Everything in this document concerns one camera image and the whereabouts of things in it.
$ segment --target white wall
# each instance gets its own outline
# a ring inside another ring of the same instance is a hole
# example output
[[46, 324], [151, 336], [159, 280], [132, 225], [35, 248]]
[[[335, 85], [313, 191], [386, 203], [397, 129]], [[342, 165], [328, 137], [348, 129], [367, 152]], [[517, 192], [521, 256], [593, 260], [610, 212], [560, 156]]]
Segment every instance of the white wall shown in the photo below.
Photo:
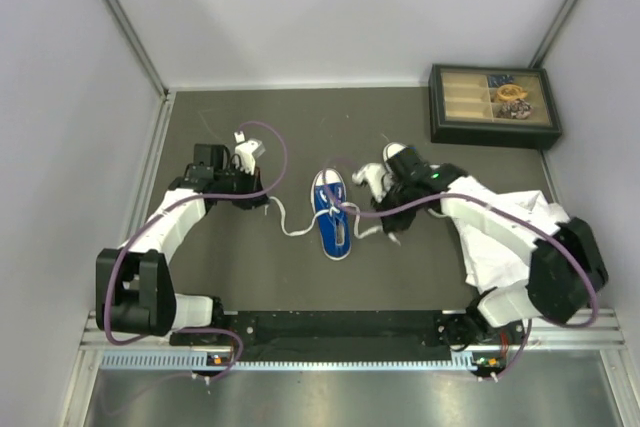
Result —
[[60, 414], [159, 100], [101, 0], [0, 12], [0, 424], [39, 427]]
[[527, 65], [563, 0], [121, 0], [172, 87], [416, 84]]
[[565, 128], [550, 167], [565, 205], [594, 227], [640, 367], [640, 2], [582, 0], [545, 67]]

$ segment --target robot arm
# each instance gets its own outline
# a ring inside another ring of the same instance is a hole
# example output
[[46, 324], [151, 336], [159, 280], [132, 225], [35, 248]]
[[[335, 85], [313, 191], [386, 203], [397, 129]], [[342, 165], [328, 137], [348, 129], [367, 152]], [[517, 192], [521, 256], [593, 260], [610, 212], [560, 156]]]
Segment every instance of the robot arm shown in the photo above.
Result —
[[[200, 194], [249, 194], [263, 190], [256, 167], [256, 159], [264, 153], [262, 143], [245, 140], [242, 133], [236, 133], [236, 141], [233, 155], [224, 145], [194, 147], [193, 163], [171, 183], [150, 217], [159, 219], [133, 243], [124, 258], [111, 306], [114, 331], [163, 336], [171, 330], [209, 326], [214, 322], [221, 309], [219, 300], [174, 293], [168, 264], [191, 228], [218, 202], [199, 197]], [[188, 198], [193, 199], [180, 204]], [[268, 201], [266, 195], [261, 195], [232, 203], [246, 210]], [[96, 261], [96, 321], [100, 328], [104, 328], [109, 278], [123, 245], [104, 249]]]
[[[460, 343], [471, 343], [489, 336], [493, 329], [510, 322], [544, 316], [565, 324], [589, 300], [580, 277], [567, 259], [547, 240], [552, 237], [563, 245], [581, 264], [594, 290], [608, 281], [608, 274], [586, 222], [572, 218], [567, 223], [552, 219], [501, 199], [462, 169], [451, 165], [430, 166], [411, 147], [404, 147], [385, 159], [385, 171], [391, 174], [382, 182], [380, 164], [368, 164], [356, 172], [353, 180], [367, 184], [372, 191], [372, 205], [378, 211], [388, 210], [434, 194], [457, 194], [458, 198], [442, 198], [405, 212], [383, 217], [386, 233], [406, 230], [416, 212], [422, 208], [436, 215], [464, 220], [486, 235], [498, 240], [516, 253], [530, 268], [528, 281], [507, 288], [494, 289], [477, 298], [464, 314], [464, 331], [454, 337]], [[478, 203], [462, 197], [470, 196]], [[533, 226], [545, 236], [498, 215], [498, 209]]]

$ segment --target wire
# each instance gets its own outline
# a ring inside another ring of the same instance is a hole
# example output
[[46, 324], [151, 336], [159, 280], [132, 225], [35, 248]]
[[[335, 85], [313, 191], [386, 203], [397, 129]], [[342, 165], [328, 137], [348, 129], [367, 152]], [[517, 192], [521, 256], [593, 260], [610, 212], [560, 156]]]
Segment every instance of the wire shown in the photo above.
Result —
[[[327, 161], [327, 163], [325, 164], [324, 168], [322, 169], [322, 182], [323, 182], [323, 188], [325, 193], [327, 194], [327, 197], [329, 197], [333, 203], [335, 204], [335, 206], [337, 208], [339, 208], [340, 210], [348, 213], [348, 214], [358, 214], [362, 217], [368, 217], [368, 218], [382, 218], [382, 217], [386, 217], [389, 215], [394, 215], [394, 214], [398, 214], [400, 212], [404, 212], [405, 210], [409, 210], [412, 209], [414, 207], [423, 205], [423, 204], [427, 204], [428, 202], [433, 202], [434, 200], [441, 200], [441, 199], [461, 199], [461, 200], [466, 200], [467, 202], [473, 202], [474, 204], [477, 205], [481, 205], [482, 207], [485, 208], [490, 208], [492, 212], [494, 212], [495, 214], [510, 220], [511, 222], [514, 222], [515, 224], [521, 225], [522, 227], [526, 228], [527, 230], [530, 230], [531, 232], [533, 232], [534, 234], [536, 234], [537, 236], [541, 237], [542, 239], [544, 239], [545, 241], [547, 241], [549, 244], [551, 244], [551, 246], [553, 246], [558, 252], [560, 252], [560, 254], [562, 254], [562, 256], [567, 259], [567, 261], [569, 262], [569, 265], [571, 265], [571, 267], [575, 270], [576, 274], [578, 275], [578, 277], [580, 277], [580, 280], [582, 281], [582, 283], [584, 284], [584, 287], [587, 291], [587, 293], [589, 294], [589, 303], [591, 304], [591, 315], [589, 317], [589, 319], [587, 319], [585, 322], [582, 322], [580, 324], [570, 324], [570, 325], [566, 325], [566, 324], [560, 324], [558, 322], [554, 322], [550, 319], [546, 319], [543, 317], [543, 319], [547, 322], [549, 322], [550, 324], [556, 325], [558, 327], [563, 327], [563, 328], [567, 328], [567, 329], [576, 329], [576, 328], [585, 328], [585, 327], [589, 327], [591, 325], [593, 325], [593, 323], [597, 320], [598, 318], [598, 313], [599, 313], [599, 304], [598, 304], [598, 297], [596, 296], [596, 291], [593, 288], [593, 285], [591, 285], [591, 281], [589, 280], [589, 277], [587, 276], [587, 273], [584, 271], [584, 269], [582, 268], [582, 266], [580, 265], [580, 263], [576, 260], [576, 258], [571, 254], [571, 252], [569, 252], [569, 250], [567, 250], [567, 248], [562, 245], [560, 242], [558, 242], [556, 239], [554, 239], [552, 236], [550, 236], [549, 234], [547, 234], [546, 232], [540, 230], [539, 228], [537, 228], [534, 225], [531, 225], [521, 219], [519, 219], [518, 217], [509, 214], [508, 212], [504, 212], [503, 210], [500, 210], [496, 207], [490, 206], [489, 204], [487, 204], [486, 202], [477, 199], [476, 197], [473, 197], [471, 195], [466, 195], [466, 194], [457, 194], [457, 193], [441, 193], [441, 194], [434, 194], [434, 195], [427, 195], [425, 197], [422, 197], [421, 199], [417, 199], [414, 200], [413, 202], [409, 202], [407, 204], [401, 205], [399, 207], [393, 208], [393, 209], [389, 209], [389, 210], [385, 210], [382, 212], [356, 212], [354, 210], [351, 210], [349, 208], [346, 208], [342, 202], [340, 202], [339, 199], [336, 198], [335, 195], [333, 195], [333, 193], [331, 192], [331, 190], [328, 187], [327, 184], [327, 168], [329, 167], [329, 165], [335, 163], [335, 162], [348, 162], [348, 163], [352, 163], [349, 162], [346, 159], [330, 159], [329, 161]], [[507, 366], [504, 368], [504, 370], [502, 372], [500, 372], [499, 374], [496, 375], [496, 380], [503, 378], [509, 371], [511, 371], [511, 369], [513, 368], [513, 366], [518, 362], [518, 360], [522, 357], [522, 353], [524, 352], [525, 347], [527, 346], [527, 343], [529, 342], [529, 336], [531, 335], [531, 328], [533, 326], [533, 322], [531, 319], [528, 320], [527, 322], [527, 333], [525, 334], [524, 338], [522, 339], [522, 343], [520, 344], [520, 348], [517, 350], [517, 352], [515, 353], [515, 355], [513, 356], [513, 359], [511, 359], [511, 362], [509, 362], [507, 364]]]
[[229, 150], [229, 147], [227, 147], [226, 145], [223, 145], [223, 147], [224, 147], [224, 153], [227, 154], [227, 162], [225, 163], [225, 165], [226, 165], [226, 168], [228, 169], [229, 165], [231, 164], [231, 151]]
[[506, 359], [508, 353], [509, 353], [509, 340], [507, 339], [507, 334], [505, 334], [504, 332], [500, 332], [500, 356], [503, 359]]
[[[280, 175], [278, 175], [278, 178], [273, 182], [273, 184], [271, 184], [269, 187], [259, 191], [259, 192], [254, 192], [252, 194], [194, 194], [191, 195], [189, 197], [185, 197], [184, 199], [181, 199], [173, 204], [171, 204], [169, 207], [167, 207], [165, 209], [165, 213], [169, 213], [173, 210], [175, 210], [176, 208], [180, 207], [183, 204], [186, 204], [187, 202], [191, 202], [192, 200], [198, 200], [198, 199], [212, 199], [212, 200], [242, 200], [242, 199], [253, 199], [256, 197], [260, 197], [264, 194], [266, 194], [267, 192], [273, 190], [283, 179], [284, 174], [287, 171], [287, 164], [288, 164], [288, 159], [289, 159], [289, 152], [287, 150], [287, 145], [284, 141], [284, 139], [282, 138], [282, 135], [280, 135], [280, 133], [275, 130], [273, 127], [271, 127], [269, 124], [266, 124], [264, 122], [259, 122], [256, 120], [252, 120], [249, 122], [244, 122], [243, 124], [240, 125], [240, 127], [238, 128], [239, 130], [241, 130], [242, 128], [248, 126], [248, 125], [257, 125], [260, 127], [263, 127], [269, 131], [271, 131], [280, 141], [280, 145], [282, 145], [282, 153], [283, 153], [283, 161], [282, 161], [282, 170], [280, 171]], [[137, 335], [135, 337], [132, 337], [130, 339], [126, 339], [126, 340], [118, 340], [113, 336], [113, 332], [111, 330], [111, 303], [113, 302], [113, 296], [115, 293], [115, 287], [116, 287], [116, 282], [118, 279], [118, 274], [120, 273], [120, 269], [122, 267], [122, 262], [124, 261], [125, 256], [127, 255], [127, 252], [129, 252], [129, 249], [131, 249], [131, 247], [137, 242], [137, 240], [144, 235], [144, 233], [149, 230], [156, 222], [158, 222], [161, 218], [163, 218], [162, 215], [155, 215], [153, 217], [151, 217], [149, 220], [147, 220], [147, 222], [140, 227], [130, 238], [129, 240], [127, 240], [127, 242], [125, 243], [125, 245], [120, 249], [120, 252], [118, 253], [118, 257], [116, 258], [115, 263], [113, 264], [113, 269], [111, 271], [111, 277], [109, 277], [109, 284], [107, 286], [107, 295], [105, 298], [105, 308], [104, 308], [104, 333], [107, 337], [107, 340], [109, 342], [111, 342], [113, 345], [129, 345], [133, 342], [136, 342], [140, 339], [143, 339], [144, 337], [146, 337], [146, 335]], [[198, 329], [201, 333], [207, 333], [207, 329], [203, 328], [203, 329]]]
[[[443, 337], [446, 338], [447, 334], [445, 332], [442, 332], [442, 334], [443, 334]], [[451, 352], [464, 352], [471, 345], [471, 343], [467, 343], [467, 344], [464, 344], [464, 345], [462, 345], [460, 347], [451, 347], [451, 344], [449, 343], [448, 340], [445, 340], [445, 342], [447, 343], [447, 347], [449, 347], [449, 350]]]
[[[261, 190], [260, 192], [254, 192], [252, 194], [242, 194], [242, 195], [233, 195], [233, 194], [196, 194], [196, 195], [192, 195], [192, 196], [186, 197], [184, 199], [181, 199], [180, 201], [175, 202], [174, 204], [171, 204], [167, 209], [165, 209], [165, 213], [171, 212], [174, 209], [178, 208], [179, 206], [181, 206], [181, 205], [183, 205], [183, 204], [185, 204], [187, 202], [191, 202], [192, 200], [198, 200], [198, 199], [241, 200], [241, 199], [252, 199], [252, 198], [260, 197], [261, 195], [264, 195], [265, 193], [273, 190], [282, 181], [282, 179], [284, 178], [284, 174], [287, 171], [287, 165], [288, 165], [288, 159], [289, 159], [289, 152], [287, 150], [287, 145], [286, 145], [282, 135], [280, 135], [280, 133], [276, 129], [271, 127], [269, 124], [266, 124], [264, 122], [259, 122], [259, 121], [244, 122], [243, 124], [240, 125], [238, 130], [241, 130], [242, 128], [246, 127], [247, 125], [257, 125], [257, 126], [265, 128], [267, 130], [270, 130], [277, 137], [277, 139], [280, 141], [280, 145], [282, 146], [283, 160], [282, 160], [282, 169], [280, 171], [280, 174], [278, 175], [278, 178], [269, 187]], [[115, 261], [115, 263], [113, 265], [113, 269], [111, 271], [111, 277], [109, 277], [109, 284], [108, 284], [108, 287], [107, 287], [107, 295], [106, 295], [106, 298], [105, 298], [104, 333], [105, 333], [105, 336], [107, 337], [107, 340], [109, 340], [109, 342], [111, 342], [114, 345], [120, 345], [120, 346], [128, 345], [128, 344], [131, 344], [133, 342], [136, 342], [136, 341], [146, 337], [146, 335], [138, 335], [138, 336], [132, 337], [130, 339], [126, 339], [126, 340], [118, 340], [118, 339], [116, 339], [113, 336], [113, 332], [111, 330], [111, 303], [113, 301], [113, 296], [114, 296], [114, 292], [115, 292], [115, 284], [116, 284], [116, 281], [117, 281], [117, 278], [118, 278], [118, 273], [120, 272], [120, 269], [122, 268], [122, 262], [124, 260], [125, 255], [129, 251], [129, 249], [135, 244], [135, 242], [147, 230], [149, 230], [156, 222], [158, 222], [158, 220], [160, 220], [161, 218], [162, 218], [161, 215], [156, 215], [156, 216], [150, 218], [149, 220], [147, 220], [147, 222], [142, 227], [140, 227], [129, 238], [129, 240], [125, 243], [125, 245], [120, 250], [120, 252], [118, 254], [118, 257], [116, 258], [116, 261]], [[212, 328], [212, 327], [202, 327], [202, 328], [184, 328], [184, 329], [180, 329], [178, 332], [186, 333], [186, 334], [199, 333], [199, 334], [221, 334], [221, 335], [227, 335], [227, 336], [235, 339], [236, 342], [238, 343], [238, 351], [233, 356], [231, 362], [229, 362], [227, 367], [224, 370], [222, 370], [218, 375], [216, 375], [214, 377], [211, 377], [210, 378], [210, 382], [217, 382], [220, 379], [223, 379], [224, 377], [229, 375], [229, 373], [231, 372], [231, 369], [233, 369], [233, 367], [236, 365], [236, 363], [242, 357], [242, 353], [244, 351], [244, 343], [242, 342], [242, 339], [240, 338], [240, 336], [238, 334], [236, 334], [235, 332], [232, 332], [230, 330], [216, 329], [216, 328]], [[104, 392], [101, 392], [102, 408], [103, 408], [103, 410], [105, 411], [105, 413], [108, 416], [116, 416], [116, 415], [122, 413], [127, 408], [129, 408], [129, 406], [131, 406], [131, 404], [133, 402], [135, 402], [138, 398], [140, 398], [141, 396], [145, 395], [147, 392], [149, 392], [153, 388], [157, 387], [158, 385], [160, 385], [160, 384], [162, 384], [162, 383], [164, 383], [164, 382], [166, 382], [168, 380], [171, 380], [171, 379], [175, 379], [175, 378], [179, 378], [179, 377], [187, 377], [187, 376], [191, 376], [191, 374], [190, 373], [185, 373], [185, 372], [180, 372], [180, 373], [177, 373], [177, 374], [171, 374], [171, 375], [164, 376], [164, 377], [158, 379], [156, 382], [153, 382], [152, 384], [150, 384], [147, 387], [143, 388], [142, 390], [138, 391], [136, 394], [134, 394], [133, 398], [131, 398], [125, 405], [123, 405], [123, 406], [121, 406], [118, 409], [113, 410], [113, 411], [110, 411], [109, 409], [106, 408], [105, 399], [104, 399]]]
[[233, 154], [230, 158], [229, 158], [229, 162], [227, 162], [227, 168], [231, 167], [231, 163], [233, 162], [233, 159], [237, 158], [238, 159], [238, 165], [237, 167], [240, 169], [242, 168], [242, 159], [240, 158], [240, 156], [238, 154]]
[[[311, 225], [309, 225], [309, 227], [307, 227], [306, 229], [303, 230], [296, 230], [294, 232], [287, 232], [287, 229], [285, 227], [285, 220], [287, 218], [287, 209], [284, 207], [284, 204], [282, 203], [282, 201], [277, 198], [276, 196], [271, 196], [269, 197], [269, 200], [273, 200], [276, 205], [278, 206], [278, 208], [280, 209], [280, 228], [282, 229], [282, 232], [284, 233], [284, 235], [287, 235], [289, 237], [299, 237], [301, 235], [305, 235], [308, 234], [309, 232], [311, 232], [311, 229], [313, 229], [313, 226], [316, 224], [316, 220], [318, 219], [318, 217], [325, 215], [325, 214], [339, 214], [340, 213], [340, 209], [336, 208], [336, 207], [331, 207], [329, 209], [323, 209], [323, 210], [319, 210], [318, 212], [316, 212], [313, 216], [313, 218], [311, 219]], [[360, 207], [358, 207], [356, 204], [351, 203], [351, 202], [343, 202], [342, 205], [346, 205], [348, 207], [353, 207], [354, 209], [356, 209], [356, 212], [360, 212]], [[269, 205], [265, 205], [264, 208], [264, 213], [265, 215], [267, 214], [267, 210], [269, 208]], [[381, 226], [376, 226], [376, 227], [371, 227], [370, 229], [365, 230], [364, 232], [360, 233], [360, 215], [356, 213], [356, 221], [354, 224], [354, 234], [356, 236], [357, 239], [364, 239], [365, 237], [369, 237], [370, 235], [373, 234], [377, 234], [378, 232], [382, 232], [382, 227]]]

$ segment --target metal frame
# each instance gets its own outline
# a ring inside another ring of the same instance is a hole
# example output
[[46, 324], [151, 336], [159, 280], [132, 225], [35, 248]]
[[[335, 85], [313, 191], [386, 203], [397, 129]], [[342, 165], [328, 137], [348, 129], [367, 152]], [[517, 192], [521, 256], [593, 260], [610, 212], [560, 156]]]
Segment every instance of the metal frame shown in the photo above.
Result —
[[78, 351], [67, 389], [60, 427], [84, 425], [101, 362], [102, 351], [100, 350]]
[[601, 350], [602, 365], [625, 427], [640, 427], [638, 384], [627, 350]]
[[131, 209], [131, 217], [124, 232], [125, 238], [129, 238], [147, 218], [149, 199], [151, 198], [153, 184], [156, 180], [156, 173], [158, 171], [158, 165], [160, 164], [160, 156], [162, 155], [162, 148], [164, 147], [164, 139], [167, 136], [167, 129], [169, 128], [169, 120], [171, 119], [174, 102], [175, 94], [167, 94], [158, 111], [153, 134], [147, 148], [147, 157], [138, 183], [138, 192]]
[[544, 178], [547, 180], [549, 186], [549, 192], [551, 193], [551, 199], [557, 204], [562, 204], [562, 194], [558, 190], [558, 187], [553, 182], [553, 175], [551, 172], [551, 166], [549, 165], [549, 159], [545, 152], [540, 151], [540, 161], [542, 162], [542, 171], [544, 172]]
[[133, 25], [131, 24], [129, 17], [127, 16], [126, 12], [122, 8], [120, 1], [119, 0], [104, 0], [104, 1], [107, 5], [109, 12], [111, 13], [111, 15], [113, 15], [113, 18], [116, 21], [116, 25], [120, 29], [122, 36], [124, 37], [129, 47], [131, 48], [131, 51], [134, 57], [140, 64], [140, 67], [142, 67], [142, 70], [144, 70], [145, 74], [149, 78], [149, 81], [151, 82], [153, 87], [156, 89], [158, 94], [160, 94], [161, 96], [165, 96], [168, 93], [168, 90], [165, 87], [164, 83], [162, 82], [162, 78], [160, 77], [160, 74], [158, 74], [158, 71], [153, 65], [153, 62], [151, 61], [149, 54], [147, 53], [144, 46], [142, 45], [142, 42], [140, 41], [138, 34], [133, 28]]
[[566, 24], [567, 20], [569, 19], [569, 16], [571, 15], [571, 12], [573, 12], [573, 9], [578, 4], [578, 2], [579, 0], [564, 0], [564, 2], [562, 3], [562, 6], [560, 7], [560, 10], [554, 17], [553, 22], [551, 22], [551, 25], [549, 26], [549, 28], [547, 29], [547, 32], [542, 38], [542, 42], [540, 43], [540, 46], [536, 50], [536, 53], [533, 55], [533, 58], [529, 63], [530, 68], [537, 69], [542, 67], [542, 63], [544, 62], [544, 59], [546, 58], [547, 54], [551, 50], [553, 43], [558, 38], [558, 35], [562, 31], [562, 28]]

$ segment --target purple cable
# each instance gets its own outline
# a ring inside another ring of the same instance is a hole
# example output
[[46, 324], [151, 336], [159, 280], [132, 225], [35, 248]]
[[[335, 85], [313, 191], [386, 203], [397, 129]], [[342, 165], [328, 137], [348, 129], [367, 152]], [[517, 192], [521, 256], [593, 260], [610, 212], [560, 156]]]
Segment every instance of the purple cable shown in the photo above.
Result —
[[[564, 327], [564, 328], [568, 328], [568, 329], [577, 329], [577, 328], [584, 328], [584, 327], [589, 327], [589, 326], [593, 325], [593, 323], [598, 318], [598, 312], [600, 310], [599, 304], [598, 304], [598, 297], [596, 295], [596, 291], [593, 288], [593, 285], [591, 285], [591, 281], [589, 280], [589, 277], [587, 277], [586, 272], [584, 271], [584, 269], [582, 268], [580, 263], [576, 260], [576, 258], [571, 254], [571, 252], [569, 252], [564, 245], [562, 245], [556, 239], [554, 239], [553, 237], [548, 235], [546, 232], [543, 232], [542, 230], [538, 229], [534, 225], [528, 224], [527, 222], [525, 222], [523, 220], [520, 220], [518, 217], [515, 217], [515, 216], [509, 214], [508, 212], [504, 212], [503, 210], [500, 210], [500, 209], [497, 209], [497, 208], [495, 208], [493, 206], [490, 206], [489, 204], [487, 204], [486, 202], [484, 202], [484, 201], [482, 201], [480, 199], [477, 199], [475, 197], [472, 197], [470, 195], [465, 195], [465, 194], [442, 193], [442, 194], [427, 195], [426, 197], [422, 197], [421, 199], [414, 200], [413, 202], [409, 202], [407, 204], [401, 205], [400, 207], [396, 207], [394, 209], [385, 210], [385, 211], [382, 211], [382, 212], [356, 212], [354, 209], [350, 209], [348, 207], [343, 206], [342, 202], [340, 202], [340, 200], [338, 200], [333, 195], [333, 193], [331, 192], [331, 190], [328, 187], [328, 184], [327, 184], [327, 169], [334, 162], [343, 162], [343, 163], [344, 162], [348, 162], [348, 163], [352, 164], [352, 162], [349, 162], [349, 161], [347, 161], [345, 159], [338, 159], [338, 158], [330, 159], [325, 164], [324, 168], [322, 169], [323, 189], [324, 189], [325, 193], [327, 194], [327, 196], [331, 199], [331, 201], [336, 205], [336, 207], [338, 209], [342, 210], [343, 212], [348, 213], [348, 214], [351, 214], [351, 215], [359, 214], [361, 217], [374, 218], [375, 219], [375, 218], [382, 218], [382, 217], [386, 217], [386, 216], [389, 216], [389, 215], [398, 214], [400, 212], [404, 212], [405, 210], [412, 209], [413, 207], [417, 207], [419, 205], [423, 205], [423, 204], [426, 204], [428, 202], [432, 202], [434, 200], [461, 199], [461, 200], [466, 200], [467, 202], [473, 202], [474, 204], [481, 205], [482, 207], [488, 208], [492, 212], [495, 212], [496, 214], [498, 214], [499, 216], [504, 217], [505, 219], [510, 220], [511, 222], [514, 222], [514, 223], [516, 223], [518, 225], [521, 225], [522, 227], [530, 230], [534, 234], [538, 235], [539, 237], [541, 237], [544, 240], [546, 240], [547, 242], [549, 242], [558, 252], [560, 252], [562, 254], [562, 256], [565, 259], [567, 259], [567, 261], [569, 262], [571, 267], [573, 267], [573, 269], [578, 274], [578, 277], [580, 277], [580, 280], [584, 284], [584, 287], [587, 290], [587, 293], [589, 294], [589, 302], [591, 303], [591, 316], [585, 322], [582, 322], [580, 324], [566, 325], [566, 324], [559, 324], [557, 322], [554, 322], [554, 321], [551, 321], [551, 320], [548, 320], [548, 319], [544, 319], [544, 318], [543, 319], [545, 321], [549, 322], [550, 324], [553, 324], [553, 325], [556, 325], [556, 326], [559, 326], [559, 327]], [[514, 355], [513, 359], [511, 359], [511, 362], [509, 362], [509, 364], [505, 367], [505, 369], [497, 376], [499, 379], [502, 378], [507, 372], [509, 372], [513, 368], [515, 363], [518, 361], [518, 359], [520, 359], [520, 357], [522, 356], [522, 353], [524, 352], [524, 349], [525, 349], [527, 343], [529, 342], [529, 336], [531, 334], [532, 325], [533, 325], [533, 323], [532, 323], [531, 319], [529, 319], [529, 322], [527, 323], [527, 333], [525, 334], [524, 338], [522, 339], [522, 342], [520, 344], [520, 348], [518, 349], [518, 351]]]
[[[276, 129], [271, 127], [269, 124], [266, 124], [264, 122], [259, 122], [257, 120], [251, 120], [249, 122], [244, 122], [243, 124], [240, 125], [239, 129], [242, 129], [242, 128], [246, 127], [247, 125], [258, 125], [260, 127], [263, 127], [265, 129], [271, 131], [278, 138], [278, 140], [280, 141], [280, 144], [282, 145], [282, 154], [283, 154], [282, 170], [280, 171], [280, 175], [273, 182], [273, 184], [271, 184], [266, 189], [263, 189], [260, 192], [254, 192], [253, 194], [240, 194], [240, 195], [236, 195], [236, 194], [195, 194], [195, 195], [191, 195], [189, 197], [185, 197], [184, 199], [181, 199], [181, 200], [171, 204], [169, 207], [167, 207], [165, 209], [166, 213], [169, 213], [169, 212], [173, 211], [177, 207], [179, 207], [179, 206], [181, 206], [183, 204], [186, 204], [187, 202], [190, 202], [192, 200], [198, 200], [198, 199], [216, 199], [216, 200], [253, 199], [255, 197], [260, 197], [261, 195], [264, 195], [267, 192], [273, 190], [280, 183], [280, 181], [282, 181], [282, 178], [284, 177], [284, 174], [287, 171], [287, 163], [288, 163], [288, 160], [289, 160], [289, 152], [287, 151], [287, 145], [286, 145], [284, 139], [282, 138], [282, 135], [280, 135], [280, 133]], [[106, 299], [105, 299], [105, 308], [104, 308], [104, 333], [105, 333], [105, 335], [107, 337], [107, 340], [109, 340], [109, 342], [111, 342], [113, 345], [128, 345], [128, 344], [131, 344], [133, 342], [136, 342], [136, 341], [146, 337], [145, 335], [138, 335], [138, 336], [132, 337], [131, 339], [126, 339], [126, 340], [118, 340], [118, 339], [116, 339], [113, 336], [113, 333], [111, 331], [111, 303], [113, 302], [113, 295], [115, 293], [116, 280], [118, 278], [118, 273], [120, 272], [120, 268], [122, 267], [122, 262], [124, 260], [125, 255], [127, 254], [127, 252], [129, 252], [129, 249], [133, 246], [133, 244], [135, 244], [138, 241], [138, 239], [147, 230], [149, 230], [156, 222], [158, 222], [161, 218], [162, 218], [161, 215], [155, 215], [154, 217], [151, 217], [142, 227], [140, 227], [129, 238], [129, 240], [122, 247], [122, 249], [120, 249], [120, 253], [118, 254], [118, 257], [116, 258], [116, 261], [115, 261], [115, 263], [113, 265], [113, 270], [111, 271], [111, 277], [109, 278], [109, 285], [107, 286], [107, 295], [106, 295]], [[207, 332], [206, 328], [197, 329], [197, 330], [198, 330], [198, 332], [201, 332], [201, 333], [206, 333]]]
[[[186, 329], [180, 330], [180, 332], [186, 333], [186, 334], [199, 333], [199, 334], [228, 335], [229, 337], [231, 337], [232, 339], [234, 339], [238, 343], [238, 351], [234, 354], [233, 359], [231, 360], [231, 362], [229, 362], [229, 364], [224, 368], [224, 370], [220, 371], [220, 373], [218, 373], [215, 377], [210, 377], [210, 383], [217, 382], [220, 379], [222, 379], [222, 378], [226, 377], [227, 375], [229, 375], [229, 372], [231, 372], [231, 369], [233, 369], [233, 367], [236, 365], [236, 362], [238, 362], [238, 360], [240, 360], [240, 357], [242, 357], [242, 352], [244, 351], [244, 343], [242, 342], [242, 339], [240, 338], [240, 336], [238, 334], [236, 334], [235, 332], [232, 332], [232, 331], [226, 330], [226, 329], [214, 329], [214, 328], [201, 328], [201, 329], [189, 329], [189, 328], [186, 328]], [[165, 375], [165, 376], [159, 378], [158, 380], [156, 380], [154, 382], [151, 382], [146, 387], [140, 389], [138, 392], [133, 394], [133, 396], [131, 397], [131, 399], [129, 399], [129, 401], [127, 403], [125, 403], [124, 405], [121, 405], [120, 407], [118, 407], [115, 410], [110, 410], [109, 408], [107, 408], [107, 402], [106, 402], [106, 398], [105, 398], [104, 388], [101, 386], [101, 388], [100, 388], [100, 404], [101, 404], [101, 407], [102, 407], [102, 411], [104, 412], [104, 414], [107, 417], [115, 417], [117, 415], [120, 415], [122, 412], [127, 410], [129, 407], [131, 407], [131, 404], [133, 404], [136, 400], [138, 400], [140, 397], [145, 395], [147, 392], [149, 392], [150, 390], [155, 389], [160, 384], [164, 384], [167, 380], [173, 380], [173, 379], [178, 379], [178, 378], [187, 378], [187, 377], [191, 377], [191, 376], [192, 376], [192, 374], [187, 373], [187, 372], [178, 372], [178, 373], [175, 373], [175, 374]]]

